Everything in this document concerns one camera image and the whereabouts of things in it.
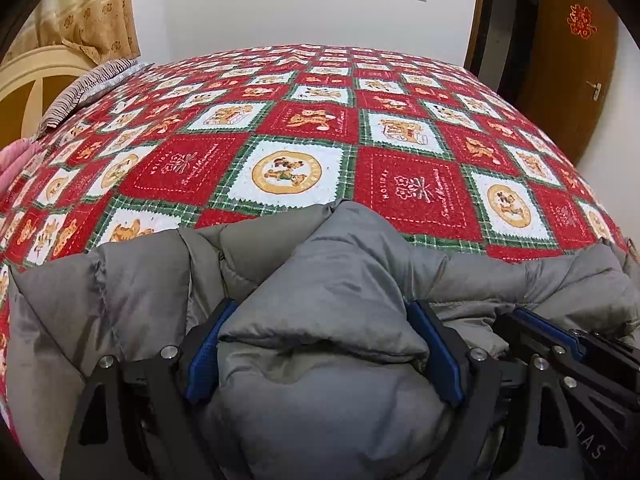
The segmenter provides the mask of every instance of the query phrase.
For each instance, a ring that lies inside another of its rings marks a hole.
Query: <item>wooden headboard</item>
[[[0,67],[0,148],[31,137],[43,112],[75,78],[95,63],[64,45],[44,46]]]

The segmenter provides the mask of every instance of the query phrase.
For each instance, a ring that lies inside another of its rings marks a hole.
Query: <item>brown wooden door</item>
[[[572,30],[572,6],[578,14],[588,7],[590,23],[575,23]],[[530,63],[516,105],[572,162],[582,156],[600,117],[617,44],[618,16],[606,0],[540,0]],[[597,101],[589,83],[602,85]]]

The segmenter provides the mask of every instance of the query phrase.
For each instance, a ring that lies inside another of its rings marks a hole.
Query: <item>gray puffer jacket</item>
[[[98,359],[180,344],[226,296],[220,386],[197,419],[229,479],[411,479],[449,410],[412,364],[429,348],[406,320],[424,299],[494,356],[497,314],[530,308],[564,328],[640,342],[638,268],[605,244],[508,264],[416,248],[353,202],[109,243],[10,283],[7,391],[47,480]]]

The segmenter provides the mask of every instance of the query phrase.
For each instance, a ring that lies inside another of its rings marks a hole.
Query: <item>cream headboard frame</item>
[[[65,45],[43,46],[12,59],[0,67],[0,102],[11,92],[33,82],[22,116],[21,137],[31,137],[42,118],[43,79],[52,76],[81,76],[95,63],[85,54]]]

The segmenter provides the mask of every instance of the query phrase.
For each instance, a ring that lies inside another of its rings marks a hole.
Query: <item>blue gripper pad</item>
[[[429,345],[430,355],[427,361],[425,377],[433,384],[441,400],[449,404],[452,408],[458,407],[465,400],[465,377],[463,370],[450,351],[445,341],[443,331],[447,329],[433,314],[433,321],[425,314],[418,303],[411,303],[406,306],[406,317],[412,328]],[[460,338],[460,342],[466,349],[466,344]]]
[[[235,301],[229,302],[220,313],[218,320],[203,341],[191,365],[184,397],[189,402],[199,402],[210,397],[218,384],[218,333],[223,323],[238,308]]]
[[[557,326],[552,325],[543,317],[534,314],[532,311],[518,307],[513,311],[513,315],[541,332],[545,332],[550,338],[555,339],[560,346],[563,346],[571,351],[572,357],[580,362],[584,357],[584,350],[580,345],[580,341],[576,336],[573,336],[564,330],[559,329]]]

